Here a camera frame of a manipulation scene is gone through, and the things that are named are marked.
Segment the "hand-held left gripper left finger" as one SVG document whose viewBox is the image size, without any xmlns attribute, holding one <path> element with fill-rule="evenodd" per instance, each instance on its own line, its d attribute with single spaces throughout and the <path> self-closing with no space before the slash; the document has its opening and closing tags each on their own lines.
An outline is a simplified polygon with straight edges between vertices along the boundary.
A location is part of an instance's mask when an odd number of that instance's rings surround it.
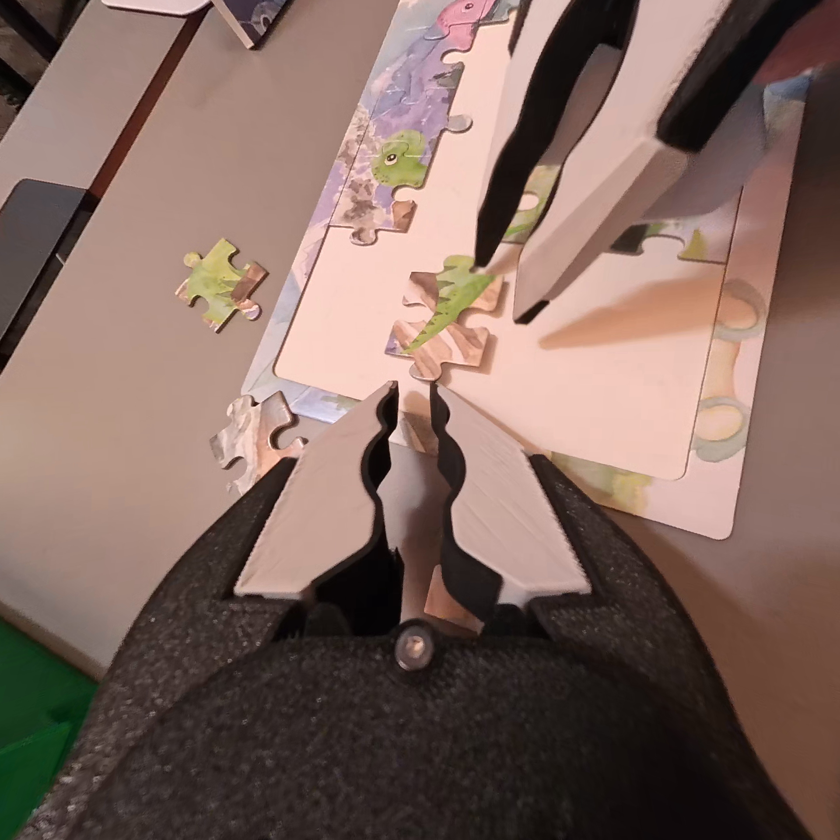
<svg viewBox="0 0 840 840">
<path fill-rule="evenodd" d="M 305 445 L 234 585 L 299 601 L 383 542 L 378 489 L 392 467 L 399 388 L 386 381 Z"/>
</svg>

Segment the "dinosaur puzzle tray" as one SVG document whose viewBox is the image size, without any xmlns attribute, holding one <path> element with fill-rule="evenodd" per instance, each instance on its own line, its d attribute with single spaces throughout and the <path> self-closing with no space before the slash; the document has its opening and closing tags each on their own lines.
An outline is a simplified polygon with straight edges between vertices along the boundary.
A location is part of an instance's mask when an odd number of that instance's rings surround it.
<svg viewBox="0 0 840 840">
<path fill-rule="evenodd" d="M 505 24 L 479 28 L 450 114 L 472 118 L 443 132 L 423 187 L 395 191 L 416 212 L 404 234 L 372 246 L 330 226 L 350 166 L 387 77 L 453 2 L 399 2 L 360 96 L 242 393 L 262 402 L 283 392 L 298 414 L 330 423 L 383 379 L 401 387 L 396 439 L 430 449 L 427 388 L 411 360 L 385 353 L 395 320 L 422 320 L 403 306 L 414 271 L 437 274 L 469 256 L 484 158 L 508 65 Z M 755 381 L 781 247 L 795 153 L 811 73 L 766 87 L 771 146 L 745 185 L 710 213 L 679 218 L 731 226 L 728 261 L 677 258 L 680 243 L 652 238 L 640 256 L 601 255 L 528 326 L 512 318 L 525 245 L 501 242 L 485 274 L 504 280 L 496 311 L 461 323 L 490 338 L 480 366 L 448 364 L 442 385 L 524 443 L 558 458 L 608 507 L 725 539 L 732 531 Z"/>
</svg>

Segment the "white stand base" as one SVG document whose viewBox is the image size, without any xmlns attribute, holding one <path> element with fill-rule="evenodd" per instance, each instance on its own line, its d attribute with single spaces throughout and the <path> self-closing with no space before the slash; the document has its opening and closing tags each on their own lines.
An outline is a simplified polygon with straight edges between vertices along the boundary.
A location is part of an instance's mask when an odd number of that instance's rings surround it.
<svg viewBox="0 0 840 840">
<path fill-rule="evenodd" d="M 203 10 L 210 5 L 212 1 L 123 1 L 123 0 L 103 0 L 101 3 L 110 8 L 119 11 L 137 13 L 137 14 L 152 14 L 173 18 L 186 18 L 190 15 Z"/>
</svg>

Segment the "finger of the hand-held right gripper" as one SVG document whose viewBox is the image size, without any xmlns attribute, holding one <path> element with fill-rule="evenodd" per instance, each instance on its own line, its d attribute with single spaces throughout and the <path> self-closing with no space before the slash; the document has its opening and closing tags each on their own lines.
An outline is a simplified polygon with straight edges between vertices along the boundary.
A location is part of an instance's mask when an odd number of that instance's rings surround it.
<svg viewBox="0 0 840 840">
<path fill-rule="evenodd" d="M 525 324 L 571 284 L 686 170 L 690 153 L 659 119 L 729 2 L 642 1 L 603 104 L 570 150 L 523 246 L 512 317 Z"/>
<path fill-rule="evenodd" d="M 601 109 L 623 61 L 636 1 L 521 2 L 476 221 L 486 267 L 533 170 L 561 167 Z"/>
</svg>

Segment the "group of assembled puzzle pieces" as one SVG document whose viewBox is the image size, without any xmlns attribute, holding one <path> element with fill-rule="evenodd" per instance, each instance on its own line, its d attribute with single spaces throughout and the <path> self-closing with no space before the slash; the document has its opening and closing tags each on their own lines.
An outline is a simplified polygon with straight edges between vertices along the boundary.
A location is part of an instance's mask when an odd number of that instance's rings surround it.
<svg viewBox="0 0 840 840">
<path fill-rule="evenodd" d="M 730 255 L 732 227 L 717 227 L 687 218 L 636 224 L 622 233 L 609 252 L 621 256 L 641 256 L 646 242 L 652 238 L 679 242 L 678 259 L 723 265 Z"/>
</svg>

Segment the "blue purple puzzle piece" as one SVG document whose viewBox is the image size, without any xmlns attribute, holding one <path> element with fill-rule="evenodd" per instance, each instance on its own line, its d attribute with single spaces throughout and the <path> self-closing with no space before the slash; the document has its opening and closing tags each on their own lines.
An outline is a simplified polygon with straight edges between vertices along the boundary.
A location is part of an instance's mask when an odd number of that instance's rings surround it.
<svg viewBox="0 0 840 840">
<path fill-rule="evenodd" d="M 387 77 L 374 105 L 374 133 L 388 138 L 402 130 L 415 130 L 431 140 L 443 131 L 462 133 L 472 125 L 466 114 L 450 114 L 460 78 L 461 62 L 449 64 L 443 57 L 461 48 L 449 38 L 419 38 Z"/>
</svg>

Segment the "brown grey puzzle piece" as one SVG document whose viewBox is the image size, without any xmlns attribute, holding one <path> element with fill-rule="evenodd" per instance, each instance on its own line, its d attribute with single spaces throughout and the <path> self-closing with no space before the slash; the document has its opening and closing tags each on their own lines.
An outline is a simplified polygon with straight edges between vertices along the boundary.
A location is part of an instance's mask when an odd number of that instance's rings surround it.
<svg viewBox="0 0 840 840">
<path fill-rule="evenodd" d="M 277 435 L 291 427 L 296 418 L 282 392 L 257 403 L 251 395 L 236 398 L 227 408 L 228 424 L 209 440 L 216 462 L 230 469 L 241 460 L 245 472 L 227 484 L 227 490 L 242 497 L 284 458 L 297 458 L 307 440 L 294 438 L 284 448 L 277 446 Z"/>
</svg>

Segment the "pink dinosaur head puzzle piece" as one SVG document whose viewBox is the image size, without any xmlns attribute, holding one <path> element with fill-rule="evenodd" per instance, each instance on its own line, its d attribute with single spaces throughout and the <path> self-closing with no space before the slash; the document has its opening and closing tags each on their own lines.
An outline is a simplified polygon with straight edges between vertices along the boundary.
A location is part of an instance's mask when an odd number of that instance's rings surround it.
<svg viewBox="0 0 840 840">
<path fill-rule="evenodd" d="M 519 1 L 455 1 L 447 5 L 422 36 L 424 43 L 466 52 L 482 26 L 505 24 Z"/>
</svg>

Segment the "small green brown puzzle piece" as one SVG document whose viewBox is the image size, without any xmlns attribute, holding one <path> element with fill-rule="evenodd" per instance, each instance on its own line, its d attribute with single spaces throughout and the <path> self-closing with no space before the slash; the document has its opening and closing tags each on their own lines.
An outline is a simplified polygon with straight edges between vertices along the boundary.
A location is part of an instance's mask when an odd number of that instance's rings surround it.
<svg viewBox="0 0 840 840">
<path fill-rule="evenodd" d="M 183 258 L 191 273 L 175 294 L 189 307 L 198 298 L 205 300 L 202 321 L 215 333 L 221 332 L 237 312 L 249 321 L 261 316 L 261 306 L 250 296 L 268 276 L 268 271 L 254 262 L 238 269 L 232 262 L 237 252 L 236 246 L 221 238 L 205 256 L 193 251 Z"/>
</svg>

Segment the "green plastic bin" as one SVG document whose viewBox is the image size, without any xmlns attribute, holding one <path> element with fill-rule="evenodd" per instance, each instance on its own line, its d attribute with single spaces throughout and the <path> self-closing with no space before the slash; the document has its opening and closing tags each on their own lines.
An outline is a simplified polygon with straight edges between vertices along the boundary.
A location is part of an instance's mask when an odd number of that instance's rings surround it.
<svg viewBox="0 0 840 840">
<path fill-rule="evenodd" d="M 97 683 L 1 622 L 1 831 L 12 838 L 63 766 Z"/>
</svg>

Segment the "black flat pad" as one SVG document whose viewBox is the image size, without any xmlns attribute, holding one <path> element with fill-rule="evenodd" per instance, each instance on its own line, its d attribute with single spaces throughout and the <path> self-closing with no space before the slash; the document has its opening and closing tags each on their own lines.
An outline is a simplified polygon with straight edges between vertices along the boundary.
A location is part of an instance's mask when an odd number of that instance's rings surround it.
<svg viewBox="0 0 840 840">
<path fill-rule="evenodd" d="M 88 199 L 84 187 L 24 178 L 1 209 L 1 336 L 14 326 Z"/>
</svg>

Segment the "green and brown puzzle piece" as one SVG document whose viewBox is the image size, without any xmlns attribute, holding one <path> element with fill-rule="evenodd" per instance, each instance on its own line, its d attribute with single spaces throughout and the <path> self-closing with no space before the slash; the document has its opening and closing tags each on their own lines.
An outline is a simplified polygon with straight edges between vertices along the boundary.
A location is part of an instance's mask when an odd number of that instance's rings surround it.
<svg viewBox="0 0 840 840">
<path fill-rule="evenodd" d="M 448 364 L 476 368 L 484 357 L 490 332 L 461 323 L 467 311 L 495 312 L 504 280 L 475 272 L 474 260 L 451 255 L 437 274 L 414 271 L 409 276 L 402 304 L 425 311 L 419 321 L 395 320 L 385 353 L 409 359 L 409 375 L 419 382 L 439 380 Z"/>
</svg>

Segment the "green grass puzzle piece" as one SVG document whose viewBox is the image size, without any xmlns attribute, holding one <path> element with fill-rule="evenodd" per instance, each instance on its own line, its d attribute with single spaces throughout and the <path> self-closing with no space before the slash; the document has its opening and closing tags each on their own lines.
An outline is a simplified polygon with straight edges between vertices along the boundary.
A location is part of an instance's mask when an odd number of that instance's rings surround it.
<svg viewBox="0 0 840 840">
<path fill-rule="evenodd" d="M 560 172 L 561 166 L 556 164 L 540 164 L 533 169 L 501 240 L 503 244 L 522 245 L 528 240 L 552 197 Z"/>
</svg>

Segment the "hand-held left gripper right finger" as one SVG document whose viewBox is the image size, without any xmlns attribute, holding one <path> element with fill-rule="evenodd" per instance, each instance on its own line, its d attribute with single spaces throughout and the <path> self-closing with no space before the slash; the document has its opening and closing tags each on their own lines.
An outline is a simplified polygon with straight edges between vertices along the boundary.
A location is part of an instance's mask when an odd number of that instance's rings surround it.
<svg viewBox="0 0 840 840">
<path fill-rule="evenodd" d="M 555 472 L 447 387 L 432 385 L 444 504 L 440 563 L 448 594 L 488 624 L 499 606 L 592 594 L 592 581 L 542 481 Z"/>
</svg>

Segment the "grey desk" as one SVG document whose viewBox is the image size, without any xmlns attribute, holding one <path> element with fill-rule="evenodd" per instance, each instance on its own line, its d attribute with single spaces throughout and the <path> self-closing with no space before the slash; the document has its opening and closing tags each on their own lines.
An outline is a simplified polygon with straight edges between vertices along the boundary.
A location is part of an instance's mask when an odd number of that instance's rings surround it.
<svg viewBox="0 0 840 840">
<path fill-rule="evenodd" d="M 394 2 L 295 2 L 259 52 L 210 9 L 2 373 L 2 603 L 95 676 L 230 505 L 208 440 L 262 326 L 175 295 L 187 251 L 297 252 Z M 807 103 L 723 542 L 610 511 L 691 614 L 766 769 L 838 838 L 838 68 Z"/>
</svg>

